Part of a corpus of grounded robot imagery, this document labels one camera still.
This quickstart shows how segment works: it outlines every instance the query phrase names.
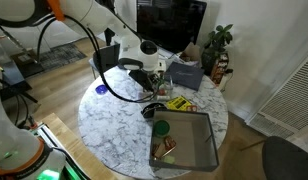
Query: black monitor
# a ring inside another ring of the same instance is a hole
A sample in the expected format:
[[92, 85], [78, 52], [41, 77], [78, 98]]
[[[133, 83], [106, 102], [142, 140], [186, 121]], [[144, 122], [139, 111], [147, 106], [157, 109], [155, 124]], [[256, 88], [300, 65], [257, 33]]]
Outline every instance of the black monitor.
[[137, 32], [171, 52], [196, 43], [206, 2], [194, 0], [137, 0]]

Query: white marble tabletop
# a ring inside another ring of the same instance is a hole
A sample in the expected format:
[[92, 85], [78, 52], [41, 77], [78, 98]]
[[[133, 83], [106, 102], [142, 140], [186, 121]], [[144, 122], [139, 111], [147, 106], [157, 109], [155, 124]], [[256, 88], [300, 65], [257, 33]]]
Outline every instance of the white marble tabletop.
[[[119, 95], [137, 99], [141, 87], [118, 67], [105, 73], [112, 89]], [[152, 122], [141, 115], [145, 105], [128, 103], [110, 92], [98, 95], [96, 79], [85, 92], [79, 106], [78, 125], [85, 145], [108, 168], [137, 179], [167, 179], [189, 171], [159, 169], [149, 166]], [[217, 148], [222, 144], [228, 124], [228, 111], [221, 92], [204, 76], [198, 92], [174, 84], [173, 97], [183, 95], [200, 112], [208, 113]]]

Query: bottle cap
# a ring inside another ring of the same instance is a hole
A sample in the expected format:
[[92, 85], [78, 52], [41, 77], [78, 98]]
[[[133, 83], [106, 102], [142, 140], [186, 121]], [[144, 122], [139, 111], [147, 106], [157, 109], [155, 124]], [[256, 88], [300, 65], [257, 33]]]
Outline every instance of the bottle cap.
[[165, 137], [170, 131], [170, 125], [164, 120], [159, 120], [154, 125], [154, 134], [157, 137]]
[[95, 91], [97, 92], [97, 94], [103, 95], [107, 92], [107, 88], [104, 84], [99, 85], [95, 88]]

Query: gray box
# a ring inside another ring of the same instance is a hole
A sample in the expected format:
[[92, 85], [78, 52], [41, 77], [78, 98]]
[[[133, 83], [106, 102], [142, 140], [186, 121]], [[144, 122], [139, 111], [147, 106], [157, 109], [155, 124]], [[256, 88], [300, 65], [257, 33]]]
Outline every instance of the gray box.
[[170, 125], [170, 135], [176, 142], [175, 149], [167, 154], [175, 158], [169, 164], [152, 156], [153, 144], [163, 143], [162, 138], [152, 135], [150, 166], [171, 169], [186, 169], [211, 172], [219, 165], [217, 148], [209, 115], [206, 113], [157, 110], [153, 118], [154, 124], [165, 120]]

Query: plant leaves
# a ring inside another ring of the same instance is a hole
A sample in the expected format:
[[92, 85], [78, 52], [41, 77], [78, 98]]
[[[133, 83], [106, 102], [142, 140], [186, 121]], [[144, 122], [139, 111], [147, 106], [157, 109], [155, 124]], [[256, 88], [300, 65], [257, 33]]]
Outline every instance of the plant leaves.
[[207, 48], [207, 49], [205, 49], [204, 52], [206, 52], [206, 53], [208, 53], [208, 54], [214, 54], [214, 53], [215, 53], [215, 50], [214, 50], [213, 48]]
[[207, 49], [211, 46], [211, 40], [209, 39], [205, 44], [204, 44], [204, 48]]
[[216, 27], [216, 30], [218, 30], [218, 31], [223, 31], [223, 27], [222, 27], [221, 25], [218, 25], [218, 26]]
[[215, 51], [214, 56], [215, 56], [216, 58], [218, 58], [218, 57], [220, 57], [220, 53], [217, 52], [217, 51]]
[[218, 32], [218, 33], [215, 34], [214, 39], [216, 41], [218, 41], [218, 40], [220, 40], [221, 37], [222, 37], [222, 32]]
[[233, 24], [229, 24], [224, 28], [224, 31], [228, 31], [233, 27]]
[[233, 40], [233, 36], [230, 32], [226, 32], [226, 39], [229, 39], [230, 41]]
[[208, 34], [208, 37], [209, 37], [210, 39], [213, 39], [214, 36], [215, 36], [215, 31], [212, 31], [212, 32], [210, 32], [210, 33]]
[[231, 40], [229, 38], [226, 38], [226, 43], [230, 44]]
[[226, 50], [225, 48], [221, 47], [221, 48], [219, 49], [219, 52], [224, 52], [225, 50]]

